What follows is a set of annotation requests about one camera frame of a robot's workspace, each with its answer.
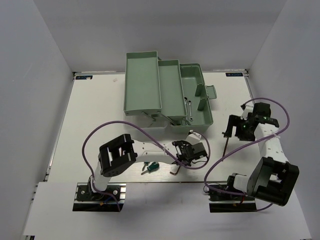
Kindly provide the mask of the small combination wrench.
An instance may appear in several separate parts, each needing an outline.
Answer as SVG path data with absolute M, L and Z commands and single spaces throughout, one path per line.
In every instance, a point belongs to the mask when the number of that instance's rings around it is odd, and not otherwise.
M 192 101 L 188 100 L 188 110 L 189 110 L 189 121 L 193 121 L 193 113 L 192 113 Z

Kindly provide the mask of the red hex key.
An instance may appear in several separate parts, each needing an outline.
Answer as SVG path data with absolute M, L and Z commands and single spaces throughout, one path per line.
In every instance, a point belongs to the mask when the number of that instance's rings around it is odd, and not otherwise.
M 226 151 L 229 143 L 229 137 L 225 136 L 225 132 L 222 132 L 222 134 L 223 134 L 223 137 L 225 138 L 225 145 L 222 153 L 222 157 L 224 157 L 226 155 Z

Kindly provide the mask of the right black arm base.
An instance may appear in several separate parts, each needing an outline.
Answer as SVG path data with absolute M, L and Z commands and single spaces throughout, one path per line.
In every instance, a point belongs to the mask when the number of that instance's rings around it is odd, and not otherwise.
M 252 197 L 226 194 L 203 187 L 208 195 L 210 213 L 252 213 L 257 210 L 256 201 Z

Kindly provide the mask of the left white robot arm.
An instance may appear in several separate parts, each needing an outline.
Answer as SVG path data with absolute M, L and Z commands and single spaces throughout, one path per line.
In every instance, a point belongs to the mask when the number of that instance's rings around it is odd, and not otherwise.
M 201 138 L 200 133 L 190 131 L 184 140 L 160 145 L 122 134 L 99 148 L 98 164 L 89 179 L 88 193 L 96 200 L 103 198 L 111 178 L 121 175 L 135 163 L 178 165 L 179 161 L 191 167 L 193 161 L 209 157 Z

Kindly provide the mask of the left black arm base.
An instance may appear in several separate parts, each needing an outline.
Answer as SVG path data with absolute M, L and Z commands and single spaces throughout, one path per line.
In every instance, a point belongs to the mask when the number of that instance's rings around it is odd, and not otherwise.
M 112 196 L 91 192 L 88 183 L 78 183 L 73 201 L 73 212 L 114 212 L 122 210 L 126 197 L 125 183 L 111 183 L 106 192 L 114 196 L 118 202 L 115 202 Z

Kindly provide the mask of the green stubby screwdriver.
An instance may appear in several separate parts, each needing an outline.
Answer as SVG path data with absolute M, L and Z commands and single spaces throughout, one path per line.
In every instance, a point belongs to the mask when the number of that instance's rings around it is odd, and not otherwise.
M 142 171 L 141 175 L 154 172 L 159 168 L 159 166 L 160 164 L 158 162 L 152 162 L 149 166 L 146 167 L 146 170 Z
M 142 167 L 142 171 L 144 171 L 145 168 L 146 168 L 148 165 L 149 165 L 149 162 L 144 162 L 144 163 L 143 163 L 143 167 Z

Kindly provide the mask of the green plastic toolbox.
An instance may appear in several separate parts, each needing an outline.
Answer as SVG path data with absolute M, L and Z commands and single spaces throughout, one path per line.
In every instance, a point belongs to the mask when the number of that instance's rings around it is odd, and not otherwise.
M 189 121 L 192 101 L 193 121 Z M 124 79 L 124 120 L 141 128 L 170 126 L 177 134 L 205 133 L 214 123 L 210 101 L 217 98 L 206 85 L 198 63 L 162 60 L 157 51 L 128 52 Z

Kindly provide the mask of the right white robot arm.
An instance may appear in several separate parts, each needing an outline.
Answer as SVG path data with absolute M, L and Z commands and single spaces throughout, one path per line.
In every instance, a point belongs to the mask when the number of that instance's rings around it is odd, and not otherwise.
M 270 104 L 258 102 L 241 105 L 241 116 L 230 115 L 223 136 L 235 135 L 241 141 L 258 143 L 260 161 L 251 173 L 233 173 L 227 179 L 226 195 L 236 200 L 247 196 L 285 206 L 291 196 L 300 170 L 289 163 L 281 146 L 279 122 L 271 116 Z

